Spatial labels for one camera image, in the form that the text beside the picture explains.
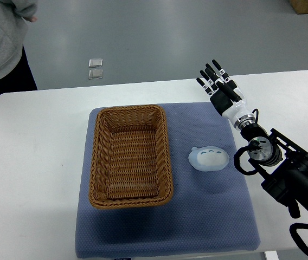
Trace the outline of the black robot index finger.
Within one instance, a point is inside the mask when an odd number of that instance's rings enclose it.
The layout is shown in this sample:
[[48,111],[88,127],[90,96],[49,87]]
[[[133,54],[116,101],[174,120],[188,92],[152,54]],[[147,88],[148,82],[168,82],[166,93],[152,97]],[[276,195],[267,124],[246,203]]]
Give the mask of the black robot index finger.
[[223,81],[225,83],[229,82],[231,79],[227,72],[221,67],[221,65],[216,60],[212,60],[212,63],[214,67],[219,71],[221,77],[223,78]]

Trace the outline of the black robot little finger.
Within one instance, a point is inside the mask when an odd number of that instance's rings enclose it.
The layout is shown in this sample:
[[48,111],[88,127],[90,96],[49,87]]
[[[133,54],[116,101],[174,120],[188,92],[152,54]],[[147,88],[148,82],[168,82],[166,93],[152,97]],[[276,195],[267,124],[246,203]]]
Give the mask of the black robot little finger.
[[199,77],[196,78],[196,81],[210,97],[214,95],[215,91],[210,85],[205,84]]

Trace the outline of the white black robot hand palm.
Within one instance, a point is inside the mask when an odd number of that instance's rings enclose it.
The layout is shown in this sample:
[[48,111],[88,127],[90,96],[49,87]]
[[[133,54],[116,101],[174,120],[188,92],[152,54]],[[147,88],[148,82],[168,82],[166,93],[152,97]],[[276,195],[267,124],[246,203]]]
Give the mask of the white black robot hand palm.
[[240,95],[238,102],[232,101],[220,89],[215,91],[210,98],[214,108],[222,117],[229,119],[233,127],[245,127],[255,123],[255,116],[247,108],[247,101],[238,85],[234,91]]

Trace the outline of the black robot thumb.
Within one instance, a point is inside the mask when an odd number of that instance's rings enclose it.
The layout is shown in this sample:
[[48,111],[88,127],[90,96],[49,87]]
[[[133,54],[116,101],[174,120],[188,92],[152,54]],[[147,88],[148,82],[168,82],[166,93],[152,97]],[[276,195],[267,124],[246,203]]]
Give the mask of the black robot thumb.
[[228,98],[234,102],[240,101],[240,95],[237,94],[234,89],[237,87],[233,80],[228,82],[222,82],[220,80],[215,81],[216,86],[220,89]]

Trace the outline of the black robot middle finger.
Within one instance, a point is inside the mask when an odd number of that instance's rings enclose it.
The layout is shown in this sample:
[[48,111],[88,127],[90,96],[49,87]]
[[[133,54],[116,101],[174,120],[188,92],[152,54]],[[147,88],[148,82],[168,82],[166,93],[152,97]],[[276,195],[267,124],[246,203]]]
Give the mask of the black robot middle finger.
[[224,83],[223,78],[215,72],[215,70],[211,67],[210,64],[206,63],[205,73],[209,76],[209,78],[214,82]]

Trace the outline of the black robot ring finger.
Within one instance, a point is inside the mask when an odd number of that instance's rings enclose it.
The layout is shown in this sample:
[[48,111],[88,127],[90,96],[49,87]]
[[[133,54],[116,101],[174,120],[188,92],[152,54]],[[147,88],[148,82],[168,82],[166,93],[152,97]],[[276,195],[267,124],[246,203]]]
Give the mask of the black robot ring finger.
[[209,83],[214,91],[218,90],[217,85],[209,78],[209,76],[205,73],[205,70],[200,70],[200,74]]

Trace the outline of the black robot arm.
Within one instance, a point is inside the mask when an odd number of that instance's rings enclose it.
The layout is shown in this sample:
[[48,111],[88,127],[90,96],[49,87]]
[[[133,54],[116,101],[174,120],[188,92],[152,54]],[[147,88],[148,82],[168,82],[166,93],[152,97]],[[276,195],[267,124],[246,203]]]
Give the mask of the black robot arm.
[[[267,133],[258,124],[258,109],[247,108],[243,92],[216,60],[206,64],[200,74],[196,81],[215,110],[248,142],[235,153],[235,168],[245,176],[260,174],[262,188],[298,219],[299,206],[308,211],[308,152],[274,128]],[[308,256],[308,246],[298,230],[308,230],[308,224],[294,223],[289,228],[297,247]]]

